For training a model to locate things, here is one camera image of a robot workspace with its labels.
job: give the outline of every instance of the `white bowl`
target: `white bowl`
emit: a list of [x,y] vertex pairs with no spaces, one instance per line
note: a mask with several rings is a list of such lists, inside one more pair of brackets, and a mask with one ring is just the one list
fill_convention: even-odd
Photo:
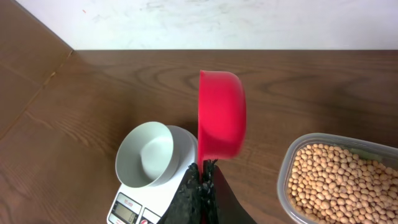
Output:
[[148,122],[124,138],[116,156],[116,175],[128,187],[156,186],[168,181],[180,159],[166,125]]

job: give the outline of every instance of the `scale display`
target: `scale display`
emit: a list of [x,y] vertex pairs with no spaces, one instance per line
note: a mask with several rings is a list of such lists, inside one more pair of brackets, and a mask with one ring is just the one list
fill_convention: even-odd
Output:
[[128,224],[133,224],[134,218],[136,217],[136,214],[133,213],[131,210],[123,206],[122,204],[118,203],[116,205],[116,209],[114,210],[114,213],[124,219],[125,221],[128,222]]

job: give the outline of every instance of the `kitchen scale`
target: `kitchen scale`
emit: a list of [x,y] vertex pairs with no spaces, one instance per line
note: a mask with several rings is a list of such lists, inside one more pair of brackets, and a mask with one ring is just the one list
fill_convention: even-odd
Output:
[[180,153],[177,170],[164,184],[131,188],[121,184],[109,213],[108,224],[157,223],[169,207],[188,166],[197,161],[196,137],[185,129],[168,125],[174,147]]

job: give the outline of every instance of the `red scoop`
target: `red scoop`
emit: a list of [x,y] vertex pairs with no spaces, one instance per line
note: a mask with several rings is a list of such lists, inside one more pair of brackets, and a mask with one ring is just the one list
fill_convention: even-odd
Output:
[[198,166],[207,159],[237,156],[246,133],[246,99],[239,78],[230,72],[200,72]]

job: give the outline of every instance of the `white wall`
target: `white wall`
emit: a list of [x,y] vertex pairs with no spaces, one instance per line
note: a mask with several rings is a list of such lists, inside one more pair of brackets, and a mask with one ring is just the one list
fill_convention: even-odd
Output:
[[17,0],[76,50],[398,49],[397,0]]

